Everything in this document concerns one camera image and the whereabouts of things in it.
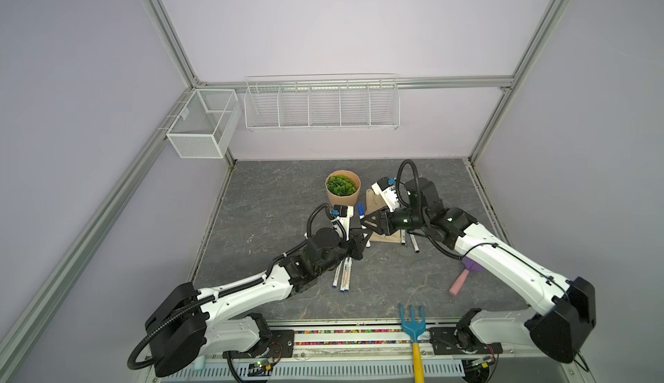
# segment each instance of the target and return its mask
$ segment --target perforated metal strip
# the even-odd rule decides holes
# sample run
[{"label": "perforated metal strip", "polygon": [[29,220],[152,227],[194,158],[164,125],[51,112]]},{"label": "perforated metal strip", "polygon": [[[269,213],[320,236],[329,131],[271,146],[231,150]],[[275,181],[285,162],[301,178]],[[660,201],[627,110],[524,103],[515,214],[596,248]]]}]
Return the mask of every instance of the perforated metal strip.
[{"label": "perforated metal strip", "polygon": [[[244,380],[265,380],[265,377],[247,377],[248,363],[236,365]],[[424,377],[463,377],[460,360],[423,360]],[[302,361],[277,364],[270,380],[384,380],[413,377],[412,361]],[[209,364],[202,371],[191,366],[162,379],[162,382],[219,382],[231,381],[225,363]]]}]

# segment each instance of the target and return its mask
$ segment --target plant pot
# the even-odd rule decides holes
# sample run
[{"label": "plant pot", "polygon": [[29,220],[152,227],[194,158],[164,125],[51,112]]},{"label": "plant pot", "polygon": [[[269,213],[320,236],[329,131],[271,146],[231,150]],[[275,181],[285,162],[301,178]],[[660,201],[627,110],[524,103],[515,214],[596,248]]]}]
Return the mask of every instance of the plant pot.
[{"label": "plant pot", "polygon": [[[353,184],[355,184],[355,187],[357,190],[355,190],[355,193],[353,193],[350,196],[337,196],[334,193],[331,193],[330,190],[328,190],[328,180],[330,177],[335,176],[335,175],[343,175],[348,177],[351,181],[353,181]],[[333,173],[331,173],[327,179],[325,179],[325,191],[328,192],[328,201],[330,202],[330,205],[342,205],[342,206],[354,206],[355,203],[357,203],[357,198],[360,197],[360,190],[362,187],[362,183],[360,183],[360,178],[357,177],[357,174],[355,174],[352,171],[348,170],[337,170]]]}]

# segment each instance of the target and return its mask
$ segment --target white wall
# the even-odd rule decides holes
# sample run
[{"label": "white wall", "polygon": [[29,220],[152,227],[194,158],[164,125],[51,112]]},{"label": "white wall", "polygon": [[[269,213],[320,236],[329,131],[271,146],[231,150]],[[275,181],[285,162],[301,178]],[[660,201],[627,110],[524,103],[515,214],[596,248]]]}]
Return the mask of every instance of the white wall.
[{"label": "white wall", "polygon": [[573,0],[478,164],[515,246],[590,280],[598,382],[661,381],[664,0]]},{"label": "white wall", "polygon": [[401,125],[396,130],[251,132],[243,117],[230,149],[237,159],[247,160],[467,157],[501,91],[410,89],[399,94]]},{"label": "white wall", "polygon": [[163,0],[206,82],[512,74],[549,0]]},{"label": "white wall", "polygon": [[0,42],[1,339],[184,87],[140,0],[0,0]]},{"label": "white wall", "polygon": [[224,160],[181,159],[166,145],[14,383],[135,381],[127,357],[187,281],[225,173]]}]

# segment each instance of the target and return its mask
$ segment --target wooden cutting board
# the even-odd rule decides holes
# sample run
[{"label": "wooden cutting board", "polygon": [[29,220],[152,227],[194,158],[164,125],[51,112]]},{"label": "wooden cutting board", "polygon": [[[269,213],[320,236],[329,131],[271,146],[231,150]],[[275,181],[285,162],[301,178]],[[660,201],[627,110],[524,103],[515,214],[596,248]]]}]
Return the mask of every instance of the wooden cutting board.
[{"label": "wooden cutting board", "polygon": [[[385,203],[385,200],[382,199],[382,196],[377,195],[374,193],[374,191],[370,188],[366,192],[366,198],[367,198],[367,210],[366,214],[373,213],[377,211],[379,208],[387,206]],[[371,238],[369,239],[371,242],[390,242],[390,243],[401,243],[401,230],[398,232],[395,232],[392,236],[385,236],[384,234],[378,234],[376,232],[373,232],[371,235]]]}]

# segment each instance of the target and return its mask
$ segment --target white mesh basket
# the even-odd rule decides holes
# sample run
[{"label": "white mesh basket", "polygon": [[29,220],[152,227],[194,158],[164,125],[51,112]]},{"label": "white mesh basket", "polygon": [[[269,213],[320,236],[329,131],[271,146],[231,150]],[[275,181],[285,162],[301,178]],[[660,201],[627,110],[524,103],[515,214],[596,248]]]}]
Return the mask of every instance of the white mesh basket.
[{"label": "white mesh basket", "polygon": [[196,89],[166,135],[182,158],[223,158],[241,115],[234,90]]},{"label": "white mesh basket", "polygon": [[249,130],[355,130],[399,126],[400,100],[395,76],[345,80],[333,76],[327,81],[293,82],[270,82],[271,77],[260,78],[265,83],[247,78],[245,119]]}]

